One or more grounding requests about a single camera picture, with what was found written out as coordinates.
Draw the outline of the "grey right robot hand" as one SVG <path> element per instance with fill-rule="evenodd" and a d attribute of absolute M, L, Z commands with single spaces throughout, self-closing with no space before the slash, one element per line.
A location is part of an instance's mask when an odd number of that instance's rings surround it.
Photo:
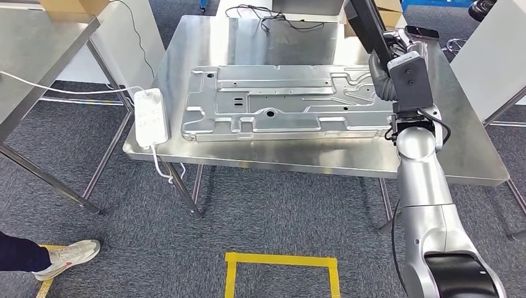
<path fill-rule="evenodd" d="M 414 40 L 405 29 L 385 31 L 383 32 L 383 38 L 394 57 L 415 51 L 428 63 L 427 45 L 422 41 Z"/>

